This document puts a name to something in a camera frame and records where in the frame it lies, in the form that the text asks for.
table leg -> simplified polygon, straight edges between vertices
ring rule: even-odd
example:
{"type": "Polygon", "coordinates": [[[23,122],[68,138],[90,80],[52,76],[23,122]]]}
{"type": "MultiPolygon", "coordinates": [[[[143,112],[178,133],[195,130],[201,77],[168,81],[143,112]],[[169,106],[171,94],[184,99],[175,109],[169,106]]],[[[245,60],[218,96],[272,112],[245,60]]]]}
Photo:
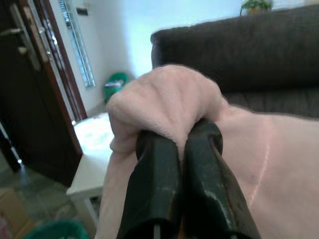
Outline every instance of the table leg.
{"type": "Polygon", "coordinates": [[[91,239],[94,239],[96,227],[98,225],[98,216],[89,198],[82,200],[73,200],[80,220],[82,221],[85,229],[88,231],[91,239]]]}

pink cloth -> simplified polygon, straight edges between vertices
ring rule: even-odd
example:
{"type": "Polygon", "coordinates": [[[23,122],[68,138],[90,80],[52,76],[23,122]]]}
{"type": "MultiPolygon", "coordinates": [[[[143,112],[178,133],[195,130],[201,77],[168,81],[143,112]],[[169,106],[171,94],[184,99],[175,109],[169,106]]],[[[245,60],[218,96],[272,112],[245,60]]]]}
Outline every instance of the pink cloth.
{"type": "Polygon", "coordinates": [[[183,66],[156,68],[107,104],[115,138],[96,239],[115,239],[142,129],[172,139],[183,159],[201,118],[215,122],[222,157],[236,176],[263,239],[319,237],[319,122],[229,106],[216,83],[183,66]]]}

white table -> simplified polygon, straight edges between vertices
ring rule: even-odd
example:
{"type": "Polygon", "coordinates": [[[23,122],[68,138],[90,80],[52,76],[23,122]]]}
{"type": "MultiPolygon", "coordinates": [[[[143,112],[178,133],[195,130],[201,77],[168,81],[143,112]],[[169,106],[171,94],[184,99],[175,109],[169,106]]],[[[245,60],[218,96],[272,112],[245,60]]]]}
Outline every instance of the white table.
{"type": "Polygon", "coordinates": [[[90,198],[102,195],[106,168],[111,156],[109,147],[113,133],[107,113],[86,119],[74,127],[83,156],[66,194],[73,201],[78,215],[93,239],[98,216],[90,198]]]}

wooden door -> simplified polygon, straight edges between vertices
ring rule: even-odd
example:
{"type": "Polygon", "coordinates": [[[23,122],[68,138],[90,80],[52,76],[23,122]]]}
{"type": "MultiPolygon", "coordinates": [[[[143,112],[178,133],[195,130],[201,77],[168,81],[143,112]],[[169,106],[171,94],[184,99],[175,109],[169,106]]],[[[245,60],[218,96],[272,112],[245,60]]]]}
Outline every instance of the wooden door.
{"type": "Polygon", "coordinates": [[[0,8],[0,121],[27,167],[70,186],[82,150],[51,55],[30,8],[13,0],[0,8]]]}

teal bin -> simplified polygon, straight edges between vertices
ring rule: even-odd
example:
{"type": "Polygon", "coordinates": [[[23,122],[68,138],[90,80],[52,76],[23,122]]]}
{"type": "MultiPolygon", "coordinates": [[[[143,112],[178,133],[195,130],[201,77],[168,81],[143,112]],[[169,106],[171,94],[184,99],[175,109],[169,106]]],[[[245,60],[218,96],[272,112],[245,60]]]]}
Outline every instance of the teal bin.
{"type": "Polygon", "coordinates": [[[123,73],[115,73],[105,82],[104,96],[105,102],[109,101],[110,97],[116,92],[120,91],[122,87],[129,82],[128,76],[123,73]]]}
{"type": "Polygon", "coordinates": [[[24,239],[90,239],[83,226],[74,221],[58,221],[37,227],[24,239]]]}

